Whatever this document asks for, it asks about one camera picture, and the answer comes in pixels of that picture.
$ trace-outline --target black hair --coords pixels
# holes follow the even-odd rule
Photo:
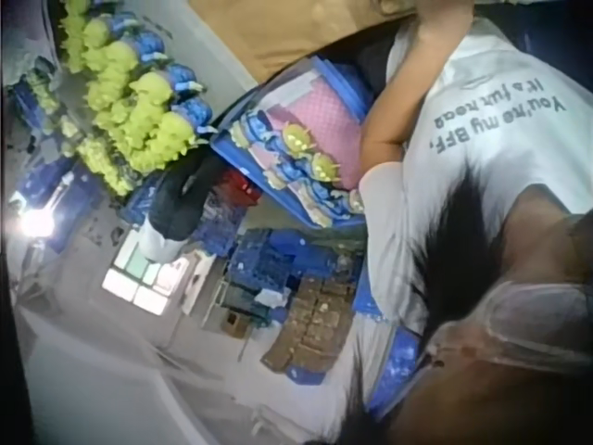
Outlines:
[[[503,219],[501,217],[500,221],[484,221],[483,195],[484,184],[479,171],[466,165],[422,242],[413,248],[416,278],[410,283],[411,289],[423,299],[429,311],[421,348],[441,324],[469,315],[487,290],[506,272],[503,263]],[[489,223],[499,225],[494,236],[490,235],[492,231],[489,230]],[[593,239],[593,210],[582,219],[576,229],[580,239]],[[593,245],[589,243],[586,255],[591,259],[593,271],[591,246]],[[590,273],[588,284],[585,284],[590,301],[593,301],[592,289],[593,273]],[[307,442],[309,445],[393,444],[390,428],[397,420],[402,403],[383,419],[375,418],[365,409],[363,403],[361,369],[359,360],[355,366],[347,412],[337,441],[311,441]],[[569,438],[586,437],[583,434],[584,428],[589,425],[587,419],[593,420],[593,369],[576,378],[538,375],[533,384],[534,388],[545,385],[559,389],[557,394],[560,395],[552,403],[552,406],[558,408],[557,412],[554,410],[556,425],[542,428],[544,436],[546,431],[551,433],[546,438],[546,443],[568,443]]]
[[[502,276],[502,227],[490,240],[482,212],[484,188],[475,169],[466,165],[422,243],[413,249],[417,279],[410,283],[429,311],[421,347],[444,322],[468,315],[486,291]],[[335,445],[389,443],[388,429],[400,406],[376,419],[365,407],[362,375],[355,367],[347,412]],[[306,445],[329,444],[312,441]]]
[[[483,213],[484,185],[466,165],[445,204],[413,249],[417,277],[412,293],[426,305],[422,350],[443,323],[469,315],[504,274],[504,226],[490,239]]]

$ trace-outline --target bright light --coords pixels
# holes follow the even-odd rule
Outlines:
[[[48,238],[54,233],[56,223],[49,210],[27,210],[20,217],[20,228],[31,238]]]

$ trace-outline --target blue plastic crate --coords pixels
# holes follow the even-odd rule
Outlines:
[[[368,410],[382,417],[412,376],[418,357],[418,336],[406,328],[396,329],[385,367],[379,377]]]
[[[162,173],[146,178],[145,183],[133,194],[128,204],[120,210],[120,217],[130,224],[142,225],[157,191]],[[234,207],[221,200],[215,193],[210,193],[202,219],[192,235],[192,240],[200,243],[206,252],[226,257],[231,251],[247,208]]]
[[[32,130],[42,132],[44,130],[44,124],[48,119],[47,114],[39,106],[37,98],[30,86],[22,79],[14,85],[13,93],[22,112],[22,118],[27,122],[27,125]]]
[[[231,281],[254,290],[284,291],[292,272],[292,257],[270,245],[269,232],[247,231],[229,263],[227,274]]]
[[[330,278],[337,269],[338,254],[331,248],[305,246],[295,256],[293,274]]]
[[[369,268],[366,260],[362,263],[361,269],[359,285],[357,286],[356,296],[352,303],[352,310],[373,318],[373,320],[377,322],[381,322],[385,318],[372,296],[371,279],[369,277]]]
[[[74,166],[72,173],[74,180],[53,211],[56,231],[47,239],[47,245],[57,254],[66,250],[76,228],[104,196],[102,182],[81,162]]]
[[[150,210],[162,172],[149,175],[144,183],[132,193],[128,203],[120,210],[120,217],[127,223],[142,225]]]
[[[290,365],[286,369],[286,376],[301,387],[318,387],[323,383],[327,373],[312,373],[299,366]]]
[[[256,91],[246,95],[239,103],[237,103],[222,120],[219,128],[227,129],[233,121],[236,121],[243,113],[250,100],[257,93]],[[311,229],[321,229],[319,225],[311,220],[309,215],[303,209],[302,204],[297,199],[295,194],[288,188],[284,190],[276,190],[268,184],[267,178],[263,174],[263,170],[249,154],[248,151],[236,146],[227,131],[221,131],[211,141],[212,148],[229,163],[239,170],[244,176],[249,178],[255,185],[257,185],[264,193],[268,194],[280,206],[286,209],[291,215],[297,218],[301,223],[305,224]],[[334,229],[341,229],[347,227],[357,227],[365,224],[364,216],[354,215],[352,218],[343,221],[334,222]]]
[[[199,242],[205,251],[226,257],[233,248],[247,209],[234,208],[221,202],[214,194],[208,197],[204,208],[204,215],[192,239]]]
[[[62,176],[72,170],[74,163],[73,158],[66,157],[60,157],[49,164],[45,164],[43,159],[37,161],[17,184],[17,190],[27,200],[27,206],[33,209],[43,208]]]

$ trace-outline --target plush toy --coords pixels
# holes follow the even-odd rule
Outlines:
[[[84,26],[86,18],[82,13],[75,12],[77,8],[69,10],[68,15],[61,20],[60,27],[66,32],[66,39],[62,43],[62,48],[66,51],[68,60],[66,65],[70,72],[77,73],[84,69]]]
[[[106,140],[88,136],[76,150],[89,170],[101,174],[117,196],[125,197],[138,185],[136,178],[133,178],[129,171],[114,162]]]
[[[236,146],[247,150],[256,143],[265,144],[274,131],[266,113],[262,110],[250,110],[235,121],[229,133]]]
[[[60,103],[49,91],[49,81],[38,75],[35,70],[25,74],[25,82],[30,86],[37,103],[47,116],[54,115],[61,107]]]
[[[168,102],[175,94],[204,91],[204,85],[197,81],[194,72],[176,63],[163,70],[150,71],[130,87],[139,97],[161,105]]]
[[[309,130],[297,123],[287,123],[281,131],[274,131],[262,110],[244,113],[229,133],[233,142],[243,149],[262,144],[272,153],[294,159],[310,158],[317,147]]]
[[[188,149],[208,142],[198,136],[214,132],[208,126],[211,118],[212,109],[197,97],[172,107],[152,132],[153,137],[145,149],[132,153],[130,165],[142,174],[163,169],[167,163],[185,155]]]
[[[153,32],[125,35],[105,47],[107,67],[89,83],[87,101],[94,111],[100,111],[123,97],[132,71],[141,64],[166,59],[165,45]]]
[[[138,26],[140,22],[131,12],[121,12],[113,16],[102,14],[89,20],[83,32],[86,49],[82,57],[86,67],[94,72],[105,70],[108,65],[105,45]]]
[[[331,227],[335,221],[348,220],[354,214],[364,213],[358,190],[335,190],[307,180],[301,180],[296,189],[307,214],[321,227]]]
[[[339,166],[324,153],[315,153],[310,158],[293,159],[280,156],[278,163],[266,170],[264,175],[269,184],[282,190],[288,184],[302,179],[318,183],[336,183]]]
[[[102,48],[112,40],[118,40],[127,31],[141,26],[132,12],[115,15],[102,14],[90,19],[84,28],[84,44],[88,48]]]

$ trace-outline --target woman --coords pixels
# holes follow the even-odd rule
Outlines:
[[[422,327],[423,357],[387,413],[355,382],[336,443],[570,443],[593,419],[593,95],[473,1],[417,7],[365,122],[360,192],[373,295]]]

